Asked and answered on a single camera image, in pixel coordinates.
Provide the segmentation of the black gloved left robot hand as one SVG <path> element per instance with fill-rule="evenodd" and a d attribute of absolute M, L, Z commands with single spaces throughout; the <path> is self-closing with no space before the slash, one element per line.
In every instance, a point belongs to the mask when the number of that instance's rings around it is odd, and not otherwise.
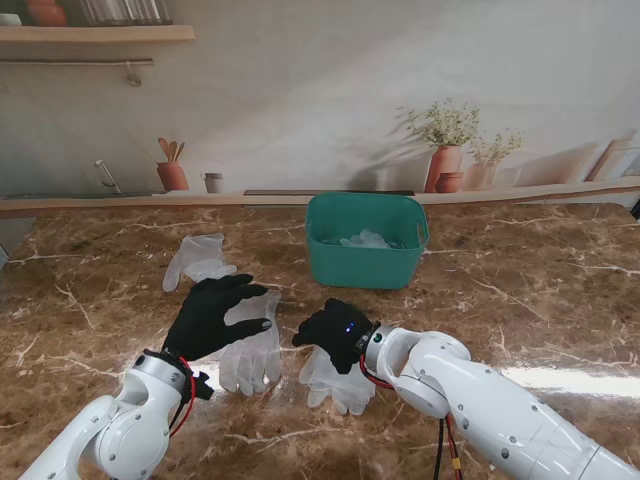
<path fill-rule="evenodd" d="M 229 310 L 242 300 L 262 297 L 267 288 L 253 282 L 249 274 L 205 279 L 195 284 L 184 300 L 162 346 L 187 362 L 204 358 L 239 340 L 268 331 L 272 321 L 253 318 L 227 325 Z"/>

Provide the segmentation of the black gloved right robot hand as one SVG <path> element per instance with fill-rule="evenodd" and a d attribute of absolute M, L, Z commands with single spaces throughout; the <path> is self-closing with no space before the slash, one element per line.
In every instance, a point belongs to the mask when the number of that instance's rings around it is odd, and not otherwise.
<path fill-rule="evenodd" d="M 353 305 L 329 298 L 321 310 L 298 326 L 292 345 L 320 347 L 329 355 L 336 371 L 346 375 L 366 352 L 379 326 L 379 322 L 372 323 Z"/>

